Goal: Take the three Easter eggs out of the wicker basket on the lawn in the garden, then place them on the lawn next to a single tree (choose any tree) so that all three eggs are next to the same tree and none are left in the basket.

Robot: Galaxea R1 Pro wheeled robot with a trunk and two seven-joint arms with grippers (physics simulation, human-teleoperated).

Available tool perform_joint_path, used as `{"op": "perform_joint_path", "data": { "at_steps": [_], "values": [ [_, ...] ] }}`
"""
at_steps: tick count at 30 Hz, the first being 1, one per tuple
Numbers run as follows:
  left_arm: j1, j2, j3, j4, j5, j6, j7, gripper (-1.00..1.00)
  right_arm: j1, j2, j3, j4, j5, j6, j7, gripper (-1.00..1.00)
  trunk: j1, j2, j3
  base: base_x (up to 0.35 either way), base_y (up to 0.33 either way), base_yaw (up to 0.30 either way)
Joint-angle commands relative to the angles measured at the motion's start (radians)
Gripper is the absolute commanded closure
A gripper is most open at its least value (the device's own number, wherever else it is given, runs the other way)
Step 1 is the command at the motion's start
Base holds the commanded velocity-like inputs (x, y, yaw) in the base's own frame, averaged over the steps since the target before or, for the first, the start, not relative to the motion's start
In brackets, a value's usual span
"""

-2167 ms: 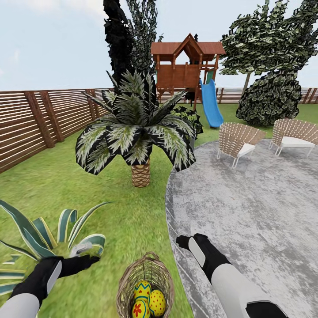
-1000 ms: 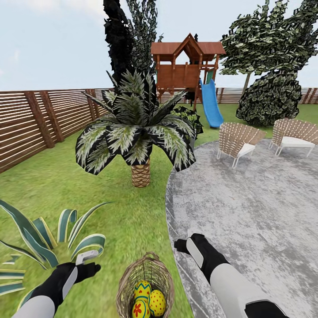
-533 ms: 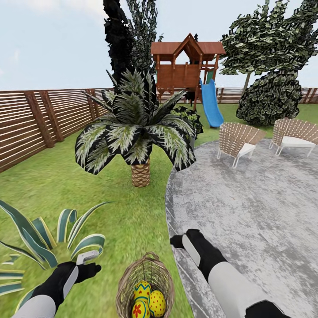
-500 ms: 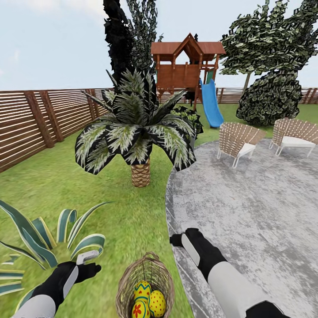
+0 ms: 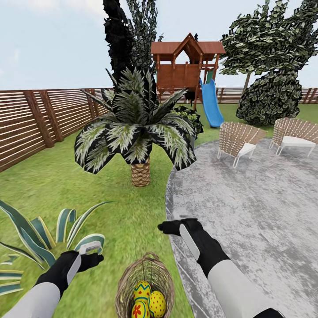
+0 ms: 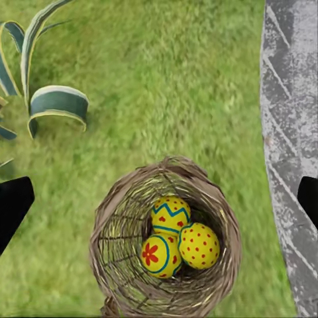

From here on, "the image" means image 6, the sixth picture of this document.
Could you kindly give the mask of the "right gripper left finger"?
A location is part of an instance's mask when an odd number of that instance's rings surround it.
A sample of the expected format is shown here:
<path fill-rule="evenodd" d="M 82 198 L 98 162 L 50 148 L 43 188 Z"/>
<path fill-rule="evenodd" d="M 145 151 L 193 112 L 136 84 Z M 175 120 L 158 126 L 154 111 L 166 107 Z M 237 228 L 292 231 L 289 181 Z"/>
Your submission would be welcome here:
<path fill-rule="evenodd" d="M 28 176 L 0 184 L 0 256 L 34 203 Z"/>

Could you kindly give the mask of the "wicker basket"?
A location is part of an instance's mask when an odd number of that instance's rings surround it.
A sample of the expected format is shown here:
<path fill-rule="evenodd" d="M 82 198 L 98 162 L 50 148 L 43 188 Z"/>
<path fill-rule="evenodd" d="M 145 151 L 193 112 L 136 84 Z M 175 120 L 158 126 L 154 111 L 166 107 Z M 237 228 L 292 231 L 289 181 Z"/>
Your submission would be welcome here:
<path fill-rule="evenodd" d="M 142 266 L 141 247 L 154 232 L 149 209 L 165 193 L 210 216 L 220 253 L 217 262 L 206 270 L 183 264 L 171 278 L 155 283 L 144 277 L 148 270 L 140 270 L 133 259 Z M 113 252 L 103 262 L 101 244 L 111 242 L 114 251 L 116 243 L 123 241 L 126 252 Z M 220 186 L 207 178 L 207 169 L 193 159 L 168 154 L 157 164 L 126 173 L 95 212 L 88 245 L 89 265 L 107 297 L 100 309 L 101 318 L 206 318 L 233 291 L 243 250 L 237 214 Z M 139 300 L 131 289 L 143 298 Z"/>

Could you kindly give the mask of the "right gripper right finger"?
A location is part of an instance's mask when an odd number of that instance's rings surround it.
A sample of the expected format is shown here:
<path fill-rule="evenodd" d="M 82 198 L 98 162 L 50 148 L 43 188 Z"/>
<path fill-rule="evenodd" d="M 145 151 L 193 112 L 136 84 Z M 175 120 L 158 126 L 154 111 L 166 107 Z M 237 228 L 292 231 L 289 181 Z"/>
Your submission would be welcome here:
<path fill-rule="evenodd" d="M 297 200 L 318 230 L 318 179 L 304 176 L 301 179 Z"/>

